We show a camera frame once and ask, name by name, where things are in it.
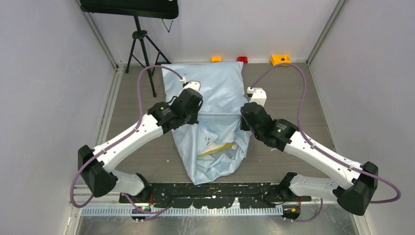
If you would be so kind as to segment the light blue pillowcase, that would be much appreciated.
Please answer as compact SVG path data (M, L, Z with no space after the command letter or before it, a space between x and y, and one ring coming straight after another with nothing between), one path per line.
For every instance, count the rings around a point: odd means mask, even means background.
M171 64L163 69L162 77L166 101L183 90L176 71L187 80L199 81L203 104L198 113L198 124L184 125L172 135L185 170L193 184L210 183L219 177L234 173L248 153L250 132L240 129L241 107L247 103L242 78L241 62L219 62L198 65ZM202 130L211 132L235 131L239 147L234 155L197 159L197 137Z

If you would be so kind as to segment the white pillow with yellow trim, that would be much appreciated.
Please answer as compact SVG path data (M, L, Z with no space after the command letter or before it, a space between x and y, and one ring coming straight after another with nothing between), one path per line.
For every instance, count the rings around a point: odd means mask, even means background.
M234 155L239 145L235 131L211 132L202 129L197 137L197 159L218 158L222 154Z

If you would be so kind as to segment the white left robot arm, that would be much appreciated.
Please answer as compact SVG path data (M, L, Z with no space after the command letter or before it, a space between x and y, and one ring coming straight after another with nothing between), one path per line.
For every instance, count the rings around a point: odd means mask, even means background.
M78 167L93 197L118 192L139 203L146 202L150 189L144 177L120 172L116 167L146 143L185 124L197 124L202 104L198 88L187 85L170 103L154 104L140 121L113 139L94 148L82 146L78 150Z

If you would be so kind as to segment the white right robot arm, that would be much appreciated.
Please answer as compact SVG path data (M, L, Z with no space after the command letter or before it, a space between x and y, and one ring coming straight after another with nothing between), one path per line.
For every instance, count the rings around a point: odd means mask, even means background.
M327 175L316 178L288 172L277 187L278 198L292 201L303 196L318 197L337 202L351 214L365 214L378 185L377 179L369 176L378 175L377 165L360 164L338 155L303 135L293 123L272 119L256 102L244 104L240 111L242 130L251 131L266 146L296 156Z

